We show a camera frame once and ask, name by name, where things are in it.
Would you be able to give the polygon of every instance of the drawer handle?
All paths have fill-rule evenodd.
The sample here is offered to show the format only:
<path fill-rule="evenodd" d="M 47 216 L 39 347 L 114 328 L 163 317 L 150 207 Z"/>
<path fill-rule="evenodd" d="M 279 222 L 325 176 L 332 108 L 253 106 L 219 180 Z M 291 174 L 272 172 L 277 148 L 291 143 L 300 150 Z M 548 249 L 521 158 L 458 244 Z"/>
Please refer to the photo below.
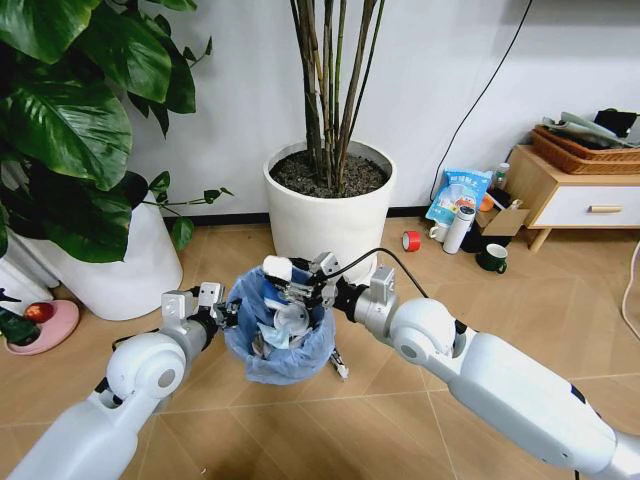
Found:
<path fill-rule="evenodd" d="M 589 213 L 620 213 L 622 205 L 591 205 Z"/>

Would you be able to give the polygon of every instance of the blue trash bag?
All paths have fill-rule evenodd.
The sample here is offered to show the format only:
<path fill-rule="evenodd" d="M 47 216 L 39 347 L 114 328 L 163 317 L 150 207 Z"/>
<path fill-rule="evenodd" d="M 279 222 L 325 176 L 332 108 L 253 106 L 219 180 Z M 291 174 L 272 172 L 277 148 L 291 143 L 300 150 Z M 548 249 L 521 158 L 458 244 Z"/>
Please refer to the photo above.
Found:
<path fill-rule="evenodd" d="M 308 276 L 308 272 L 294 268 L 294 281 L 303 282 Z M 330 310 L 318 306 L 311 312 L 317 323 L 300 348 L 274 349 L 267 359 L 255 356 L 251 343 L 258 332 L 258 321 L 273 326 L 274 312 L 265 306 L 262 296 L 265 281 L 260 267 L 238 277 L 227 299 L 242 300 L 238 326 L 224 331 L 224 341 L 244 362 L 247 380 L 273 385 L 300 382 L 318 373 L 329 360 L 335 348 L 335 319 Z"/>

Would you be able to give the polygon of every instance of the white wall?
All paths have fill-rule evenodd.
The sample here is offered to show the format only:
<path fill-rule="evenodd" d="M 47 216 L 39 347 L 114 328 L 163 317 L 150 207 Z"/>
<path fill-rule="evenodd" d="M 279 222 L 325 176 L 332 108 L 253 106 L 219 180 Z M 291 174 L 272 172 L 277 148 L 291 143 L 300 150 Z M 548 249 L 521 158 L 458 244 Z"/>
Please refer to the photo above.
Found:
<path fill-rule="evenodd" d="M 197 113 L 172 115 L 165 141 L 155 119 L 131 109 L 131 169 L 172 175 L 171 199 L 226 186 L 236 193 L 189 215 L 267 211 L 262 163 L 304 138 L 302 73 L 287 0 L 200 0 L 168 15 L 177 42 L 214 55 L 194 71 Z M 428 203 L 435 168 L 455 127 L 493 73 L 526 0 L 388 0 L 354 138 L 399 166 L 393 206 Z M 353 50 L 362 2 L 351 0 Z M 346 90 L 352 56 L 343 63 Z M 509 58 L 445 165 L 487 168 L 543 115 L 640 111 L 640 2 L 534 0 Z"/>

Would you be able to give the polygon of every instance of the wooden basket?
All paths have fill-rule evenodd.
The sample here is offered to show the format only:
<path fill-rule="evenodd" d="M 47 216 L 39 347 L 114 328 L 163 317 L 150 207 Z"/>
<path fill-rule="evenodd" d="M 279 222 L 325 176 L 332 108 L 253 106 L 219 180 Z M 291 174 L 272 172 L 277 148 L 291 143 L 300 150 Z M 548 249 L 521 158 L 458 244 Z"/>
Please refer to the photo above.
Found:
<path fill-rule="evenodd" d="M 640 174 L 640 158 L 638 160 L 585 160 L 549 140 L 539 132 L 538 128 L 531 132 L 531 139 L 540 156 L 566 173 L 574 175 Z"/>
<path fill-rule="evenodd" d="M 559 145 L 567 152 L 572 153 L 583 160 L 619 161 L 619 160 L 636 160 L 640 161 L 640 148 L 608 148 L 605 150 L 591 150 L 590 148 L 580 145 L 568 138 L 556 135 L 546 128 L 538 125 L 535 131 L 545 137 L 547 140 Z"/>

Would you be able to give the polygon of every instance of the white bottle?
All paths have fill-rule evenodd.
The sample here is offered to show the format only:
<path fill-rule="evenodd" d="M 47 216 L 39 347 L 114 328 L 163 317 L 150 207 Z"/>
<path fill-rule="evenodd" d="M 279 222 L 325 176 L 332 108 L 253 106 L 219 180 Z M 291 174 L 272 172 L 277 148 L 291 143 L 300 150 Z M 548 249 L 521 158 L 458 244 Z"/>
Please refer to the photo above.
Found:
<path fill-rule="evenodd" d="M 498 169 L 493 176 L 493 188 L 499 188 L 500 190 L 504 191 L 505 187 L 507 186 L 507 172 L 509 171 L 510 167 L 511 165 L 509 165 L 508 163 L 501 163 L 500 165 L 498 165 Z"/>
<path fill-rule="evenodd" d="M 460 207 L 456 218 L 454 218 L 451 227 L 449 227 L 447 238 L 445 238 L 444 244 L 442 245 L 442 249 L 445 252 L 454 254 L 458 251 L 475 216 L 475 209 L 467 207 L 466 205 Z"/>

